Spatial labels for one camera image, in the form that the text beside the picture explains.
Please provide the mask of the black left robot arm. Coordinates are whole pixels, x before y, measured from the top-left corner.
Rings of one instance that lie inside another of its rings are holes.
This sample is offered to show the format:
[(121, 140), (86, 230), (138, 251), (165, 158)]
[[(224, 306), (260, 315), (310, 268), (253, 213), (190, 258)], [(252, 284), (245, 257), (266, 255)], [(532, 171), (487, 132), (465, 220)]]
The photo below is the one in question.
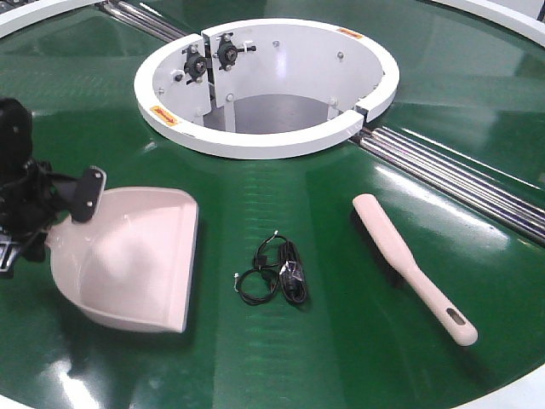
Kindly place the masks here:
[(70, 211), (77, 179), (32, 157), (32, 114), (15, 98), (1, 99), (1, 275), (15, 261), (45, 259), (45, 240), (62, 211)]

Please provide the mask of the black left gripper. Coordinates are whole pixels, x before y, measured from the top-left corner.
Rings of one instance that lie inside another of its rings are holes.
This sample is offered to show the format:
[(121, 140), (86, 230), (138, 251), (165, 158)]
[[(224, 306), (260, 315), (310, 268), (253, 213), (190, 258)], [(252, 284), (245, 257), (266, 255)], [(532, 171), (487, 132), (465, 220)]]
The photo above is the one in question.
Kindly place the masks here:
[(58, 215), (71, 208), (77, 179), (34, 158), (1, 180), (1, 260), (45, 259), (45, 240)]

